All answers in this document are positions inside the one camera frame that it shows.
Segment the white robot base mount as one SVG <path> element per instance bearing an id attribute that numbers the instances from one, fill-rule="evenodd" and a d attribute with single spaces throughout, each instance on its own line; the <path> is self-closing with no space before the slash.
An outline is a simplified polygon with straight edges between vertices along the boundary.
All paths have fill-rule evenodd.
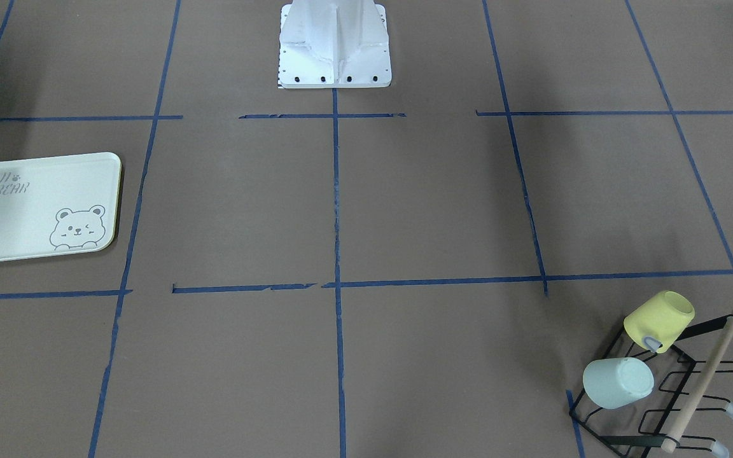
<path id="1" fill-rule="evenodd" d="M 387 12 L 374 1 L 293 1 L 279 13 L 279 88 L 384 88 L 393 80 Z"/>

